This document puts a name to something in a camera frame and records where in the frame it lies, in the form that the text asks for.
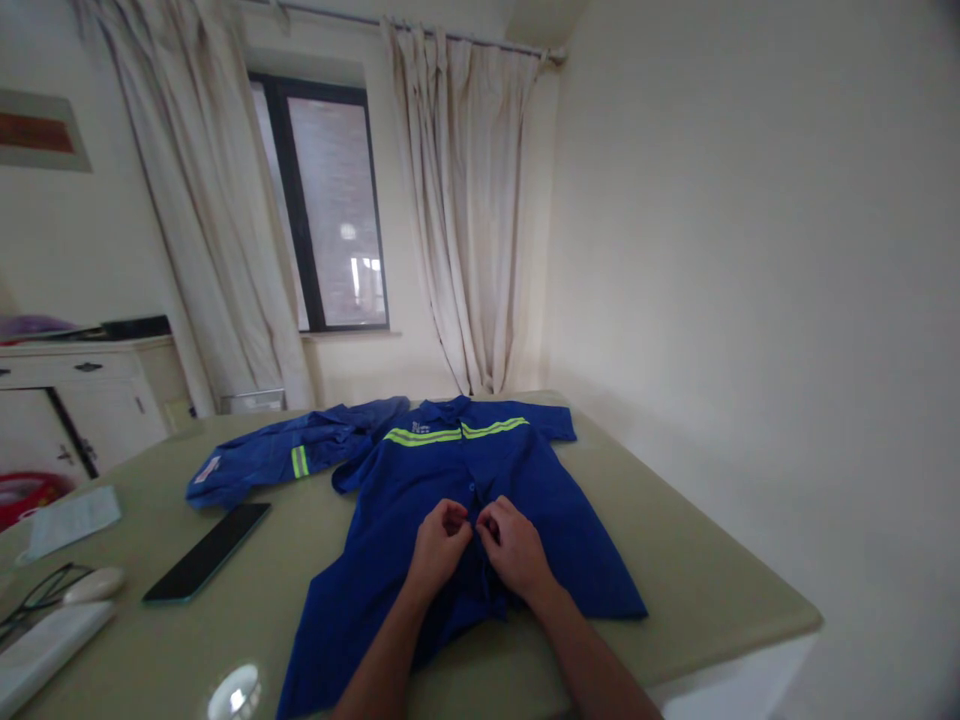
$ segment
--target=hand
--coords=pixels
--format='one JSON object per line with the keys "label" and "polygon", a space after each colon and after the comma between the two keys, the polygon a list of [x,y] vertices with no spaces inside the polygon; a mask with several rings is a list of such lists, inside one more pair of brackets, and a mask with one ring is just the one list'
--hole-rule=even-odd
{"label": "hand", "polygon": [[471,537],[467,509],[453,500],[441,500],[420,523],[403,592],[429,605],[457,569]]}
{"label": "hand", "polygon": [[533,607],[559,585],[533,523],[501,495],[477,517],[477,532],[503,583]]}

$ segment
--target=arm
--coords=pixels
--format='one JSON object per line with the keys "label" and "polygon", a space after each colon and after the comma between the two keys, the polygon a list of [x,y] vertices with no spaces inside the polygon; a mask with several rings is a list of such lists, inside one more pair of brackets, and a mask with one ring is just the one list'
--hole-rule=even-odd
{"label": "arm", "polygon": [[333,720],[406,716],[407,680],[420,627],[472,536],[466,508],[452,500],[441,500],[424,518],[407,579],[334,708]]}
{"label": "arm", "polygon": [[501,495],[480,513],[477,532],[500,579],[543,628],[580,715],[660,720],[660,711],[554,578],[533,523]]}

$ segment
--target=phone screen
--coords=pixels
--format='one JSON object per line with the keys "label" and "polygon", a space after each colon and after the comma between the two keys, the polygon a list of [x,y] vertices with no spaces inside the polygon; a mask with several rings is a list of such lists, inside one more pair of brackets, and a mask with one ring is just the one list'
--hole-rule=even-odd
{"label": "phone screen", "polygon": [[231,510],[170,572],[147,591],[143,602],[177,602],[192,598],[233,554],[269,509],[270,503],[251,503]]}

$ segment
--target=windowsill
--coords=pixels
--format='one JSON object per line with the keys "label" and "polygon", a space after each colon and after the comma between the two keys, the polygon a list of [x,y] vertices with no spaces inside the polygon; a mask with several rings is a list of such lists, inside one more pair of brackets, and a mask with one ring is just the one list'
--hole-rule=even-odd
{"label": "windowsill", "polygon": [[304,342],[343,342],[345,340],[383,340],[385,338],[403,337],[399,330],[343,330],[328,333],[300,333]]}

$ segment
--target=curtain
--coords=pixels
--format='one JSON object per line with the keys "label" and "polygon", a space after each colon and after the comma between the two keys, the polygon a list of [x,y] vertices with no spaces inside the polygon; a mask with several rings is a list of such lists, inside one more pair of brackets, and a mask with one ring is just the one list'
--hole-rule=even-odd
{"label": "curtain", "polygon": [[102,29],[120,77],[185,311],[172,325],[198,414],[279,388],[288,407],[314,407],[237,8],[74,2],[87,29]]}
{"label": "curtain", "polygon": [[381,22],[418,262],[460,392],[503,390],[518,326],[522,124],[542,60]]}

